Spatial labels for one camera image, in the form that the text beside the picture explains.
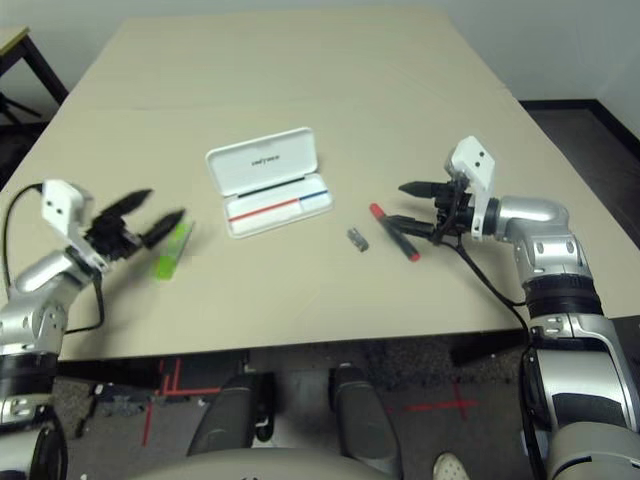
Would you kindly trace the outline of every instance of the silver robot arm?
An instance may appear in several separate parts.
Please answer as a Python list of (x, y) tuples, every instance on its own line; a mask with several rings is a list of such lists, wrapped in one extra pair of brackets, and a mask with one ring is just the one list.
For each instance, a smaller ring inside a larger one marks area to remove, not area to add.
[[(90, 220), (88, 193), (61, 180), (43, 184), (42, 215), (69, 247), (44, 257), (7, 285), (9, 301), (0, 310), (0, 479), (65, 478), (66, 443), (52, 401), (58, 355), (65, 334), (97, 328), (104, 320), (100, 287), (110, 265), (152, 248), (182, 218), (184, 211), (178, 211), (143, 235), (127, 231), (121, 216), (138, 208), (150, 192), (134, 192), (114, 203), (83, 234)], [(91, 283), (100, 322), (69, 330), (69, 309)]]
[[(637, 475), (638, 390), (613, 323), (602, 312), (584, 250), (569, 229), (569, 213), (543, 199), (492, 198), (494, 168), (495, 161), (475, 137), (464, 139), (445, 165), (450, 181), (400, 187), (435, 199), (437, 223), (397, 215), (390, 221), (436, 245), (444, 236), (460, 239), (466, 233), (477, 241), (493, 237), (513, 244), (530, 317), (521, 405), (536, 476), (543, 478), (544, 466), (533, 425), (552, 434), (547, 478), (613, 478), (617, 467)], [(577, 437), (583, 440), (567, 443)], [(609, 477), (600, 476), (603, 471)]]

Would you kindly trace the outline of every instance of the blue stripe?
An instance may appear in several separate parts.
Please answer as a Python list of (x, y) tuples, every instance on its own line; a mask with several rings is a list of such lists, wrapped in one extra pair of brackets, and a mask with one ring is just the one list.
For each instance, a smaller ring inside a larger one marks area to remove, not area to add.
[(317, 197), (318, 195), (323, 195), (325, 193), (329, 193), (329, 190), (322, 190), (321, 192), (310, 193), (309, 195), (305, 195), (304, 197), (299, 197), (298, 200), (306, 200), (308, 198)]

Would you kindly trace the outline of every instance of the white wall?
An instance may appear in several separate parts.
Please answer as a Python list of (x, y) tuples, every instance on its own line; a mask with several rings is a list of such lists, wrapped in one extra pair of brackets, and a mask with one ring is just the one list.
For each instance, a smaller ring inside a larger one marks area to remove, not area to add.
[(618, 120), (640, 138), (640, 42), (636, 54), (611, 74), (598, 98)]
[[(62, 81), (73, 87), (128, 16), (372, 3), (406, 2), (0, 0), (0, 26), (29, 25), (32, 38)], [(640, 18), (640, 1), (417, 0), (413, 3), (444, 8), (471, 46), (517, 98), (594, 98), (602, 93), (614, 114), (634, 122), (638, 120), (633, 111), (626, 112), (625, 108), (629, 106), (626, 97), (635, 93), (629, 91), (631, 80), (638, 79), (640, 70), (637, 59), (640, 37), (634, 25)], [(635, 69), (625, 70), (633, 58), (636, 58)], [(54, 104), (44, 88), (24, 65), (19, 67), (2, 78), (2, 91), (19, 101), (53, 112)]]

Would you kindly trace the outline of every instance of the table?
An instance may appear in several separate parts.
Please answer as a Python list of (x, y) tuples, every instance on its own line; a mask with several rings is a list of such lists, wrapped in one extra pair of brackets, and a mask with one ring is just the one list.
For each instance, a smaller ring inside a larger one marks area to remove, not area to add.
[(23, 58), (55, 101), (62, 104), (69, 92), (29, 38), (29, 28), (1, 27), (0, 76)]
[[(335, 198), (330, 213), (229, 238), (205, 167), (216, 146), (309, 126)], [(364, 7), (127, 20), (11, 179), (9, 194), (64, 178), (104, 207), (131, 190), (154, 198), (132, 230), (184, 206), (194, 234), (169, 282), (154, 254), (105, 280), (107, 323), (65, 340), (62, 359), (163, 355), (362, 338), (499, 331), (517, 322), (453, 252), (416, 241), (410, 263), (368, 211), (432, 219), (397, 186), (447, 178), (454, 145), (476, 135), (497, 161), (496, 195), (564, 203), (604, 309), (637, 313), (640, 253), (447, 17), (421, 7)], [(15, 211), (12, 272), (60, 246), (36, 196)], [(346, 231), (371, 244), (360, 253)], [(469, 251), (522, 298), (509, 245)], [(91, 289), (71, 326), (96, 320)]]

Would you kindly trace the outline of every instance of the red marker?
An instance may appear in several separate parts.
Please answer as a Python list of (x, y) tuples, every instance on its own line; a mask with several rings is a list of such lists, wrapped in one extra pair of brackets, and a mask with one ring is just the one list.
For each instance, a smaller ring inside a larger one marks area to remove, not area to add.
[(380, 208), (380, 205), (378, 205), (377, 203), (372, 203), (371, 205), (369, 205), (369, 210), (371, 210), (373, 216), (378, 219), (389, 236), (404, 252), (409, 261), (417, 262), (418, 260), (420, 260), (420, 254), (416, 250), (416, 247), (414, 247), (413, 244), (409, 240), (407, 240), (407, 237), (405, 237), (402, 233), (391, 226), (391, 224), (387, 220), (387, 216), (385, 215), (384, 210)]

